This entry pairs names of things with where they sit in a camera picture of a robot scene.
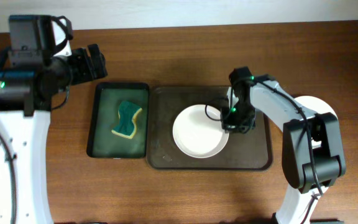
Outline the pink-white plate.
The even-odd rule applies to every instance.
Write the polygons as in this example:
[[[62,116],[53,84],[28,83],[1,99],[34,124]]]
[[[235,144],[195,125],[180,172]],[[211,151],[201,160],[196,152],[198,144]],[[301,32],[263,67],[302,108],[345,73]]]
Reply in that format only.
[[[173,122],[173,139],[184,154],[205,159],[220,153],[229,140],[220,122],[221,112],[206,105],[192,105]]]

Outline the green yellow sponge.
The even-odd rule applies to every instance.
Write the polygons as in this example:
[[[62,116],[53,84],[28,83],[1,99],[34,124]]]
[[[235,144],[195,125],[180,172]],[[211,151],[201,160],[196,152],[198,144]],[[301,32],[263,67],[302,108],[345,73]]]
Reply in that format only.
[[[118,125],[111,132],[119,137],[132,139],[137,132],[137,117],[142,108],[130,101],[122,101],[118,107]]]

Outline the white plate with stain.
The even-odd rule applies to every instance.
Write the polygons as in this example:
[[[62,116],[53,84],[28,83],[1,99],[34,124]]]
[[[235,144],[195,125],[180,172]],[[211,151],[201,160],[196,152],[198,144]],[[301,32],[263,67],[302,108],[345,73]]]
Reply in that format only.
[[[319,114],[332,113],[337,117],[336,112],[325,101],[315,96],[298,96],[295,101]]]

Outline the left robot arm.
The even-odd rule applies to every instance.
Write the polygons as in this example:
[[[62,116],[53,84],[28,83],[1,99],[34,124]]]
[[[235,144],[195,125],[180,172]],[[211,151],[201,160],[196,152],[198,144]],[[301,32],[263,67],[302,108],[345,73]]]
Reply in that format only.
[[[96,44],[12,45],[0,53],[0,223],[51,223],[46,143],[52,98],[105,77]]]

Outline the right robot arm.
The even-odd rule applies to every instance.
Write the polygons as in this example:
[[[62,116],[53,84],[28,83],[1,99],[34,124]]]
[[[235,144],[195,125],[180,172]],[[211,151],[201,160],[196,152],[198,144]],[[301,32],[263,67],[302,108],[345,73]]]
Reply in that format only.
[[[309,223],[319,200],[346,173],[339,120],[297,102],[270,75],[255,77],[235,70],[229,75],[229,105],[222,128],[248,133],[262,112],[283,134],[282,170],[288,182],[272,223]]]

